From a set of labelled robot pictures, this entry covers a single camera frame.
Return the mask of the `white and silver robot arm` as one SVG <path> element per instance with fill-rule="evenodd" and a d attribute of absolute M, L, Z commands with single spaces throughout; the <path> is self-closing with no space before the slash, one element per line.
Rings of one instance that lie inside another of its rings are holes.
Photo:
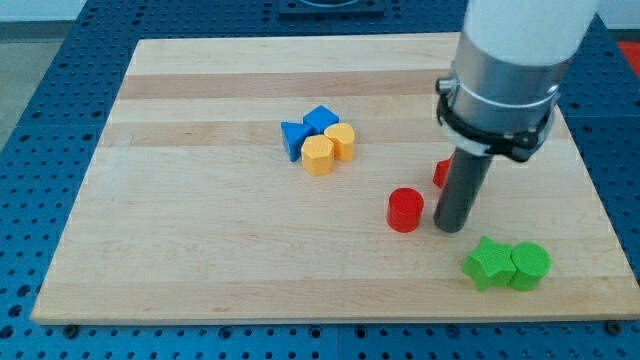
<path fill-rule="evenodd" d="M 553 125 L 559 86 L 597 0 L 470 0 L 438 121 L 460 149 L 527 161 Z"/>

